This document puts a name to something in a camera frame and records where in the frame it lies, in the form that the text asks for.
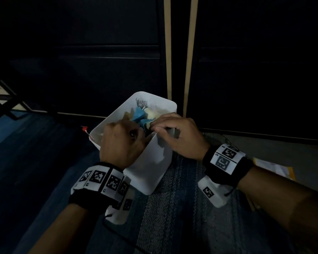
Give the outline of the person's right hand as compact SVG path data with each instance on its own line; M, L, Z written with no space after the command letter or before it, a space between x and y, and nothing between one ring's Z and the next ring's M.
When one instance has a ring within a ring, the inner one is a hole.
M151 130L174 128L179 130L178 146L172 149L183 157L202 161L211 145L191 118L183 118L175 112L161 115L151 123Z

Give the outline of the person's left hand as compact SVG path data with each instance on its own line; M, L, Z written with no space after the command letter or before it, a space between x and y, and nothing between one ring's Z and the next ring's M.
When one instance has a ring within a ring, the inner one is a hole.
M132 144L130 146L106 144L106 126L104 127L100 144L100 162L109 163L124 170L130 167L143 153L145 145Z

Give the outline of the white plastic storage box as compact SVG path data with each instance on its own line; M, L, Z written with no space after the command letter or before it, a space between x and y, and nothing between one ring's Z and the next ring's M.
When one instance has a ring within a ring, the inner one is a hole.
M177 111L177 104L171 100L147 92L136 92L90 132L95 140L95 143L92 143L98 150L100 150L104 127L121 120L125 112L135 111L136 98L145 100L149 108L165 114ZM136 162L123 172L131 179L131 185L134 188L145 195L151 195L170 166L172 156L171 147L155 134Z

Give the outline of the person's left forearm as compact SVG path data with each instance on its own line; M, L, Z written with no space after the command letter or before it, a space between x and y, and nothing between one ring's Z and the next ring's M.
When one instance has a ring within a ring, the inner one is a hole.
M85 254L99 216L69 204L28 254Z

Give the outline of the person's right forearm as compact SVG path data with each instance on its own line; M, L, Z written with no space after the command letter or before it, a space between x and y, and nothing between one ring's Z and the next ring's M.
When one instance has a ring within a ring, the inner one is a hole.
M294 240L318 252L318 192L253 166L238 188L275 219Z

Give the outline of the cream soft item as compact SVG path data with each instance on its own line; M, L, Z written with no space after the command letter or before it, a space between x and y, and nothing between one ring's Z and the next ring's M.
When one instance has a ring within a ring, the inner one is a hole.
M155 109L152 108L144 108L143 111L145 112L145 118L149 120L156 120L158 119L161 115L164 115L165 113L159 112Z

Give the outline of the red tipped stick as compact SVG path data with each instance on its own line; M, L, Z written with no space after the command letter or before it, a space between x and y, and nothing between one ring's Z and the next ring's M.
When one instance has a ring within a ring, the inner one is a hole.
M85 132L89 136L89 140L92 141L93 143L95 143L95 140L91 137L91 135L87 131L88 127L87 126L81 126L81 128L82 128L82 131Z

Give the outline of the black left wristband with markers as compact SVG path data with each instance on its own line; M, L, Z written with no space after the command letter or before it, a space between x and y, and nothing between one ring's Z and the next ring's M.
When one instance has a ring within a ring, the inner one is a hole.
M110 163L98 162L85 170L71 188L69 204L96 215L104 215L115 225L126 223L135 190L131 179Z

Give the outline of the black wristband with markers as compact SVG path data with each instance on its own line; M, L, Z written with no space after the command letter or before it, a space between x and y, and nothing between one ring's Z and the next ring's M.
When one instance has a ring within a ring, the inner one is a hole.
M254 166L244 152L229 144L211 146L202 164L205 176L198 181L198 187L216 208L229 201L240 180Z
M98 162L85 170L71 188L69 204L96 215L104 215L115 225L126 223L135 190L131 179L110 163Z

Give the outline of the black right wristband with markers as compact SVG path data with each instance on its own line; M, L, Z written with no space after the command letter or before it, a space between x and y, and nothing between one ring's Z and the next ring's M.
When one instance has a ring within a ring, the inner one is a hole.
M244 152L229 144L211 146L202 164L205 176L198 181L198 187L216 208L229 201L240 180L254 166Z

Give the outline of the dark cabinet door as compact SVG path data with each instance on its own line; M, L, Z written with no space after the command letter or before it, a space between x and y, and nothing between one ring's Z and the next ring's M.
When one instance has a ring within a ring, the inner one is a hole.
M318 0L198 0L187 116L318 141Z
M0 57L42 110L107 117L167 98L164 0L0 0Z

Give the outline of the blue grey striped rug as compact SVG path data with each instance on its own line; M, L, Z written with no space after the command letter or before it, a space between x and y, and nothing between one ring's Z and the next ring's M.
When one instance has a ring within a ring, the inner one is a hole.
M173 161L147 197L136 244L148 254L251 254L243 229L242 194L215 208L197 182L204 168L173 154Z

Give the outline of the light wooden strip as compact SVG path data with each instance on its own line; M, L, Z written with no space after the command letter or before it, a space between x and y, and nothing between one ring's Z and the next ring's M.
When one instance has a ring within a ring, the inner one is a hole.
M196 31L196 22L197 22L197 16L198 16L198 3L199 3L199 0L191 0L191 5L190 5L190 19L189 19L188 41L187 41L187 62L186 62L184 99L183 99L183 117L184 118L187 117L187 105L188 105L188 98L189 98L191 73L192 73L195 31Z
M164 5L167 98L169 100L172 100L171 0L163 0L163 5Z

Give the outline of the yellow paper envelope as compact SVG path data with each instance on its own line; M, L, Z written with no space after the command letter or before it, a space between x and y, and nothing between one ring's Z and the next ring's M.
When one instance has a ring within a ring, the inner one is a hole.
M269 170L275 174L296 181L296 176L292 167L282 166L273 162L264 161L258 158L253 158L253 162L256 166Z

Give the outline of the black metal frame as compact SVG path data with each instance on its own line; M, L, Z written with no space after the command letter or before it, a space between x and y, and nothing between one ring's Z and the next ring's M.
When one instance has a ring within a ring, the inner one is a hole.
M16 110L17 106L21 107L21 109L17 109L17 111L31 112L30 107L5 85L4 81L0 81L0 118L6 116L14 121L21 119L22 116L18 117L12 113L12 110Z

